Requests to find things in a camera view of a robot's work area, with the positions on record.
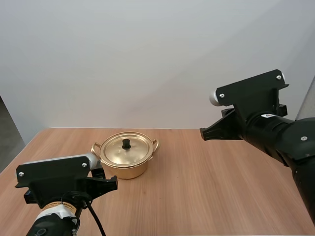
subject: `black bracket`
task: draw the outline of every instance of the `black bracket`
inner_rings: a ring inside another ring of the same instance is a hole
[[[18,184],[15,187],[28,187],[24,194],[26,203],[37,203],[40,208],[60,201],[70,191],[86,192],[95,199],[117,190],[116,176],[106,179],[102,167],[92,170],[93,177],[88,177],[89,172],[89,159],[84,155],[25,163],[16,169]]]
[[[288,87],[282,72],[273,70],[216,90],[218,102],[234,108],[222,111],[222,119],[208,128],[201,128],[204,140],[241,139],[241,130],[250,122],[253,114],[287,115],[286,105],[279,104],[279,90]]]

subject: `yellow label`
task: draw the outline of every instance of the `yellow label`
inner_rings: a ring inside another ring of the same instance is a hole
[[[52,203],[49,203],[49,204],[47,204],[47,205],[43,208],[43,210],[47,210],[47,209],[49,209],[49,208],[56,207],[56,206],[58,206],[58,205],[60,205],[60,204],[61,204],[61,202],[52,202]],[[68,208],[73,214],[75,214],[75,212],[77,211],[77,208],[75,208],[73,205],[71,205],[71,204],[69,204],[69,203],[63,202],[63,205],[64,205],[66,208]]]

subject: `black cable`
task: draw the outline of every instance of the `black cable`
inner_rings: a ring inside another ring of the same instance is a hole
[[[63,204],[63,198],[66,196],[66,195],[70,195],[70,196],[74,196],[74,197],[79,197],[79,198],[82,198],[84,203],[85,203],[85,206],[83,207],[83,209],[86,209],[88,208],[90,210],[90,213],[92,214],[95,222],[97,223],[97,226],[100,230],[100,233],[102,234],[102,236],[106,236],[105,234],[105,231],[102,227],[102,224],[98,218],[98,216],[96,215],[95,211],[93,210],[91,204],[92,204],[92,197],[88,194],[88,193],[85,193],[85,192],[80,192],[80,191],[69,191],[69,192],[66,192],[62,197],[61,197],[61,204]]]
[[[90,210],[90,213],[91,213],[92,216],[94,217],[94,220],[95,220],[96,223],[97,223],[97,226],[98,226],[98,228],[99,228],[99,230],[100,230],[100,233],[102,234],[102,236],[106,236],[105,231],[104,231],[104,229],[103,229],[103,227],[102,227],[102,224],[101,224],[101,222],[99,221],[99,218],[97,217],[97,215],[96,215],[95,211],[93,210],[91,204],[87,204],[87,206],[88,206],[88,209]]]

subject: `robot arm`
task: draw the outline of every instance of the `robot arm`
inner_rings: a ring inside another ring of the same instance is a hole
[[[283,118],[279,90],[287,87],[281,71],[273,70],[221,88],[210,101],[234,108],[222,119],[201,128],[204,140],[245,140],[292,169],[293,179],[315,224],[315,118]]]
[[[27,236],[75,236],[80,215],[88,208],[104,236],[92,200],[118,187],[117,177],[105,178],[100,162],[91,153],[19,165],[17,188],[28,187],[27,204],[38,204],[38,215]]]

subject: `gold pot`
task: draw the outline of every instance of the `gold pot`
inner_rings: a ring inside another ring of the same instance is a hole
[[[130,179],[145,172],[158,148],[157,139],[152,141],[141,133],[123,132],[109,137],[101,145],[94,143],[91,152],[101,160],[104,169],[118,178]]]

